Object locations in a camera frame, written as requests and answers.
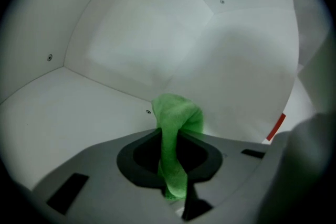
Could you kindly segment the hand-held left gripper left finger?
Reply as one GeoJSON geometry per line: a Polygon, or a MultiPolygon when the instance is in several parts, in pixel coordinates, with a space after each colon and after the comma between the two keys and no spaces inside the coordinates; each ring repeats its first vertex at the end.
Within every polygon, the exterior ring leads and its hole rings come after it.
{"type": "Polygon", "coordinates": [[[164,188],[165,181],[157,173],[161,158],[161,129],[134,133],[125,138],[128,142],[117,155],[117,166],[122,175],[139,187],[164,188]]]}

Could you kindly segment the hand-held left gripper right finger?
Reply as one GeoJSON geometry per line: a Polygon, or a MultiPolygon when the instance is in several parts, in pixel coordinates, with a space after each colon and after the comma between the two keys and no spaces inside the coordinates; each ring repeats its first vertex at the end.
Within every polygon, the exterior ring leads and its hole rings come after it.
{"type": "Polygon", "coordinates": [[[214,137],[191,131],[178,132],[178,161],[190,183],[210,180],[223,162],[219,149],[211,144],[214,137]]]}

